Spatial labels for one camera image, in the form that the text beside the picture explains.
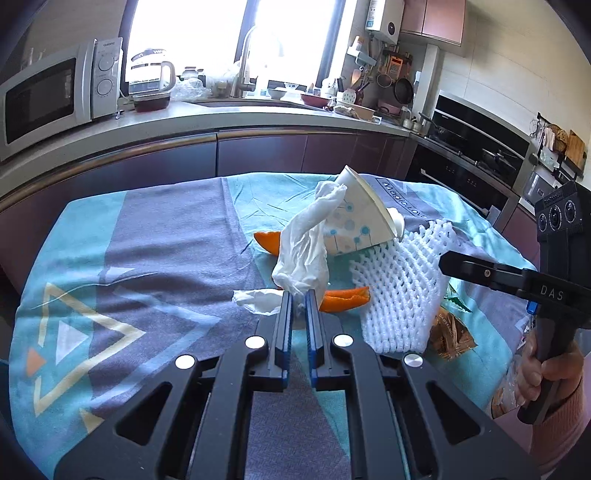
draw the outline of blue button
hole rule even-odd
[[[530,315],[535,315],[538,311],[538,303],[536,301],[529,301],[527,303],[527,313]]]

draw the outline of kitchen countertop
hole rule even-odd
[[[326,127],[408,137],[394,125],[377,125],[337,113],[288,106],[223,106],[170,102],[167,109],[126,111],[51,137],[0,164],[0,199],[26,182],[72,161],[159,138],[253,127]]]

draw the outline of white tissue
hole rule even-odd
[[[303,302],[305,293],[313,288],[318,305],[322,302],[329,282],[323,227],[325,220],[339,207],[347,187],[333,181],[321,181],[316,186],[315,200],[296,214],[281,231],[279,257],[273,269],[273,281],[290,292],[296,304]],[[281,308],[281,290],[235,290],[234,301],[249,312],[274,315]]]
[[[283,292],[274,288],[260,290],[234,290],[232,301],[251,313],[275,315],[281,310]]]

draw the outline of paper cup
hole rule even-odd
[[[369,184],[346,166],[336,183],[347,185],[343,203],[324,223],[324,244],[329,255],[342,255],[402,238],[404,218],[389,213]]]

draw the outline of microwave oven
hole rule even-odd
[[[0,85],[0,162],[52,135],[117,111],[122,39],[51,54]]]

